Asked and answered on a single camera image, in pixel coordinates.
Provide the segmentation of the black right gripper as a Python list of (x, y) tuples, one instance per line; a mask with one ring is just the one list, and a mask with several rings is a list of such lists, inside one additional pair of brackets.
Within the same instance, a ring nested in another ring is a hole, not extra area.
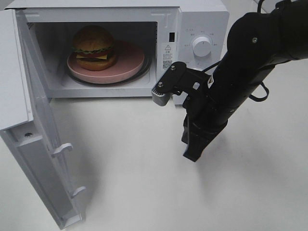
[(183, 103), (187, 113), (181, 138), (187, 145), (183, 156), (193, 162), (201, 157), (203, 150), (225, 128), (229, 119), (229, 97), (224, 91), (205, 89), (205, 99), (203, 106), (190, 105), (189, 96)]

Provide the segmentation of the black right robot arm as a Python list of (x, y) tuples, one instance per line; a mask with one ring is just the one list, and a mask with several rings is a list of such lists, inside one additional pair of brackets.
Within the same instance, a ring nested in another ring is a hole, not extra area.
[(278, 64), (308, 56), (308, 3), (283, 0), (271, 13), (247, 13), (231, 27), (212, 76), (187, 90), (184, 156), (197, 161), (238, 107)]

